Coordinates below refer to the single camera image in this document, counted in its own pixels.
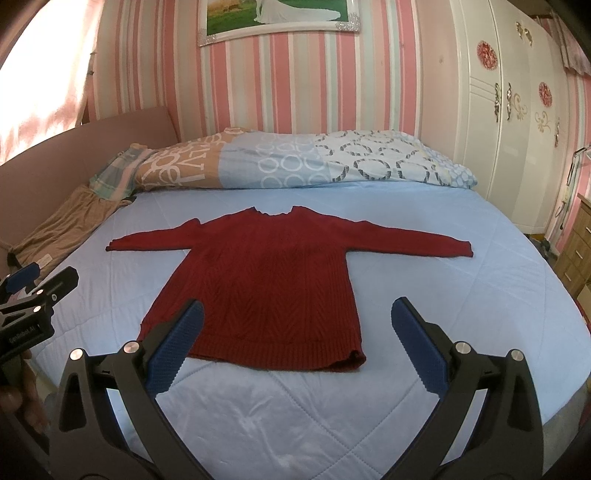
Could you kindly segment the dark red knit sweater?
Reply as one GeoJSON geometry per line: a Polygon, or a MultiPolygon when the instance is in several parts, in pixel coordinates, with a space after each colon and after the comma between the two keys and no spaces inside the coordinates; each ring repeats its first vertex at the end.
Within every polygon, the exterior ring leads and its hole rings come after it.
{"type": "Polygon", "coordinates": [[[191,219],[115,239],[109,249],[185,252],[143,318],[142,335],[197,300],[204,327],[190,357],[280,371],[349,371],[365,363],[350,252],[473,254],[470,243],[449,236],[303,206],[274,215],[249,208],[207,222],[191,219]]]}

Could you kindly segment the brown garment on bed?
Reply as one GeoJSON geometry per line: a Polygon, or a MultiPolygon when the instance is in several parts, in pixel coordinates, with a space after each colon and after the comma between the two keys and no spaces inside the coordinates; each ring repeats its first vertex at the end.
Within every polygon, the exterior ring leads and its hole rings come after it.
{"type": "Polygon", "coordinates": [[[37,263],[40,268],[37,282],[40,282],[112,214],[133,200],[133,197],[107,200],[88,186],[77,187],[52,215],[8,250],[9,268],[14,270],[37,263]]]}

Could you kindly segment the plaid pastel cloth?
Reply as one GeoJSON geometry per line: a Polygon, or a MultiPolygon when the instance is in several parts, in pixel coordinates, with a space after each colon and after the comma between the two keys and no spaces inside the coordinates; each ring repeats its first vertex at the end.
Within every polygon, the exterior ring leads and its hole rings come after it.
{"type": "Polygon", "coordinates": [[[131,197],[137,169],[154,153],[155,150],[145,145],[132,143],[89,180],[89,188],[105,200],[120,201],[131,197]]]}

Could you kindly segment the pink upholstered headboard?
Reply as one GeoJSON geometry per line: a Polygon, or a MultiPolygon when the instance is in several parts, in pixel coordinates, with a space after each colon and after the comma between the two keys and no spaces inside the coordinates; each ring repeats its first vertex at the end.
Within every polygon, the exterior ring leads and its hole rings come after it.
{"type": "Polygon", "coordinates": [[[45,140],[1,166],[1,269],[6,256],[78,186],[132,143],[178,142],[165,107],[93,121],[45,140]]]}

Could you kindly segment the wooden drawer cabinet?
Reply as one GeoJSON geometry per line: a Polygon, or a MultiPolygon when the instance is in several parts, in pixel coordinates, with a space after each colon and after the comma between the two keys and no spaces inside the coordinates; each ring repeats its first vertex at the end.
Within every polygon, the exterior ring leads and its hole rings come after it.
{"type": "Polygon", "coordinates": [[[554,266],[554,272],[573,299],[590,280],[591,209],[590,200],[578,194],[579,208],[573,229],[554,266]]]}

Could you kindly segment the patterned folded duvet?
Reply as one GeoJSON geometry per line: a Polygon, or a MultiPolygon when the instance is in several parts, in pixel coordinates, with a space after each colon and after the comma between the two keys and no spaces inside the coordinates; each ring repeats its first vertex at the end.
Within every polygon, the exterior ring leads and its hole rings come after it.
{"type": "Polygon", "coordinates": [[[228,128],[149,154],[140,190],[280,189],[342,182],[411,181],[472,189],[471,170],[394,130],[279,134],[228,128]]]}

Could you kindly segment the white ornate wardrobe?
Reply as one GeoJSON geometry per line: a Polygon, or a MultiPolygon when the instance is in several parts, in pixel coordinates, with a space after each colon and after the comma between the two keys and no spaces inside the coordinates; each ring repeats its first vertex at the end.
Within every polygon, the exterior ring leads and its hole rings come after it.
{"type": "Polygon", "coordinates": [[[459,69],[454,159],[523,233],[555,206],[569,130],[567,77],[550,34],[508,1],[451,4],[459,69]]]}

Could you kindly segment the white framed wall picture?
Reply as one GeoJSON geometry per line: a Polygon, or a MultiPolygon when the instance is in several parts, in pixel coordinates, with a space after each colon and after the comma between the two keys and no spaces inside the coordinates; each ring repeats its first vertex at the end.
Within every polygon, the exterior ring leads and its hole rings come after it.
{"type": "Polygon", "coordinates": [[[199,1],[198,45],[274,33],[341,31],[358,33],[358,1],[199,1]]]}

